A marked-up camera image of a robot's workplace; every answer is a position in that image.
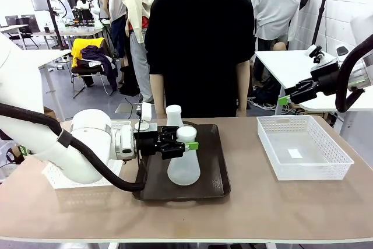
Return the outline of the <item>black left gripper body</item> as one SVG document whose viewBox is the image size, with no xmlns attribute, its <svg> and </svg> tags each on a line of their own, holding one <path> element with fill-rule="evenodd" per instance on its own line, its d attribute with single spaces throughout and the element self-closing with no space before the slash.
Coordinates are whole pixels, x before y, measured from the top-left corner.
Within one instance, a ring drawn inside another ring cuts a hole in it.
<svg viewBox="0 0 373 249">
<path fill-rule="evenodd" d="M 134 149 L 137 156 L 153 156 L 157 152 L 163 153 L 161 142 L 162 127 L 149 128 L 145 131 L 133 129 Z"/>
</svg>

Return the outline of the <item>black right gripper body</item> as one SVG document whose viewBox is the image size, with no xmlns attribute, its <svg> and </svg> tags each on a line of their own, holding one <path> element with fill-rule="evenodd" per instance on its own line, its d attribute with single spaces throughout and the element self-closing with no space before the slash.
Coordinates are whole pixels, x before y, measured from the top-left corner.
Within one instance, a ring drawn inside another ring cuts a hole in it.
<svg viewBox="0 0 373 249">
<path fill-rule="evenodd" d="M 325 96 L 336 94 L 339 71 L 325 72 L 312 71 L 312 80 L 314 81 L 313 89 Z"/>
</svg>

